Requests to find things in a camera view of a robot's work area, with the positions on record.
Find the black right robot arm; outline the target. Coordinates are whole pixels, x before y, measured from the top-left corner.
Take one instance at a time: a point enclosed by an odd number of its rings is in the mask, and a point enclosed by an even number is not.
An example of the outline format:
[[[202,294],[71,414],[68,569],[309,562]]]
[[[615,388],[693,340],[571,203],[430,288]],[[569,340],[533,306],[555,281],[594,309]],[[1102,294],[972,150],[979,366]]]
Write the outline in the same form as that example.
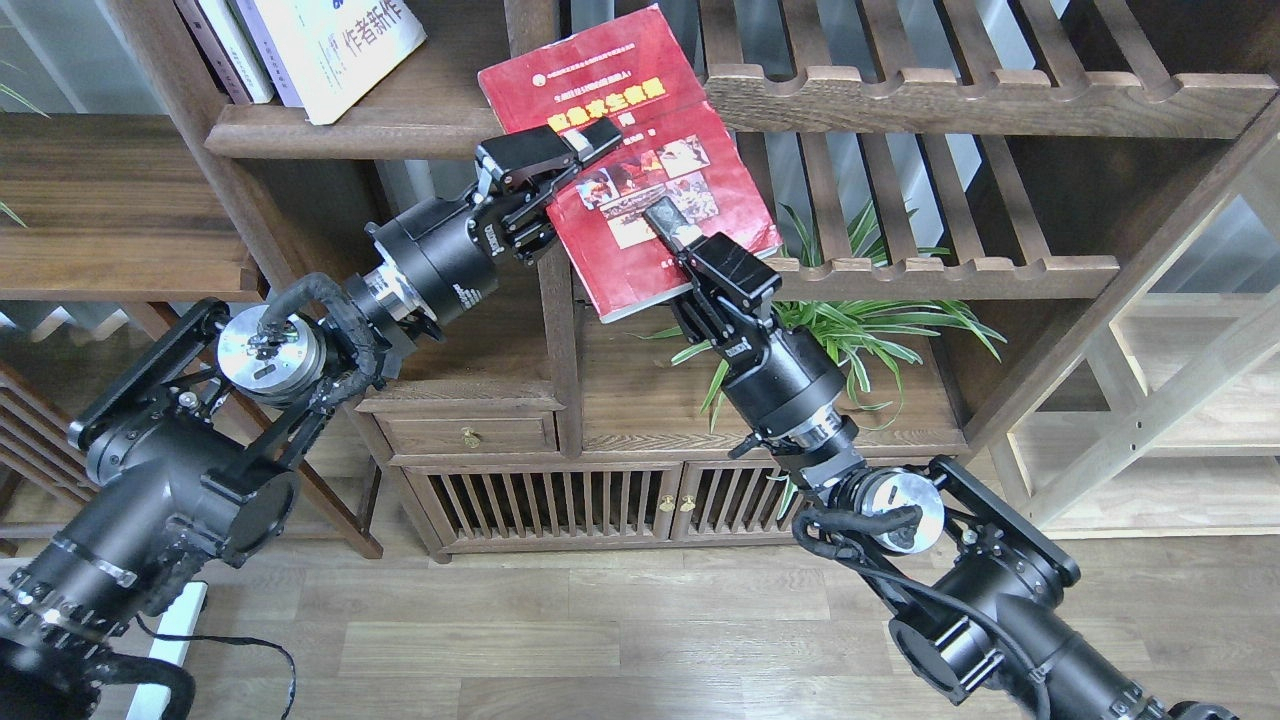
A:
[[[844,373],[772,306],[780,275],[730,237],[703,234],[669,199],[644,215],[691,284],[675,299],[678,325],[727,361],[724,392],[750,429],[731,457],[769,451],[808,500],[795,541],[881,597],[918,676],[954,705],[1004,691],[1037,719],[1231,716],[1164,705],[1060,619],[1075,560],[960,464],[869,465],[835,406]]]

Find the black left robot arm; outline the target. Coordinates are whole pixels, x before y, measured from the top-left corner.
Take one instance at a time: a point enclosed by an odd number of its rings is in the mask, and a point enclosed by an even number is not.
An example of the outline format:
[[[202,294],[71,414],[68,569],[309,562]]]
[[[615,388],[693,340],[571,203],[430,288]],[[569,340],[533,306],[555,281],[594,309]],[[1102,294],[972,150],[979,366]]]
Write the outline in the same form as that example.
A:
[[[621,143],[609,119],[481,142],[476,183],[367,231],[381,264],[312,273],[233,314],[197,302],[69,429],[99,495],[3,589],[3,716],[87,719],[105,685],[160,685],[184,719],[180,666],[114,651],[212,560],[238,568],[278,537],[300,464],[334,411],[397,375],[416,340],[494,291],[497,263],[556,242],[556,195]]]

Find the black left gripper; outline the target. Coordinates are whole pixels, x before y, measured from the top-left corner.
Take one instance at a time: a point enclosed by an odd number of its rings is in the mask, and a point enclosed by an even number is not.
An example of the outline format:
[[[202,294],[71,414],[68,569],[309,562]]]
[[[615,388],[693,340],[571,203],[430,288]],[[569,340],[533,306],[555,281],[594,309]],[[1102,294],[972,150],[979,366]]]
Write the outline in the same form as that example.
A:
[[[499,263],[526,265],[553,243],[547,208],[561,177],[576,177],[622,142],[599,118],[563,135],[539,126],[476,147],[475,182],[452,200],[429,199],[366,232],[381,264],[365,275],[365,315],[379,328],[422,316],[439,331],[498,286]]]

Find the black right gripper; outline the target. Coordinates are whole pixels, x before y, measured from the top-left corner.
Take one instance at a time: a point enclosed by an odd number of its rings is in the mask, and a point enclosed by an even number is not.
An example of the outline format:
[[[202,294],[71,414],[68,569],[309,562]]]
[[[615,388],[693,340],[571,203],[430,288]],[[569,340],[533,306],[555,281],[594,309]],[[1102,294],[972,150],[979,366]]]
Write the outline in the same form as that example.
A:
[[[767,307],[780,274],[728,236],[703,234],[671,199],[643,215],[698,288],[675,297],[678,325],[728,364],[722,389],[751,429],[730,457],[764,447],[781,466],[860,465],[858,427],[835,409],[846,375],[808,328],[788,331]]]

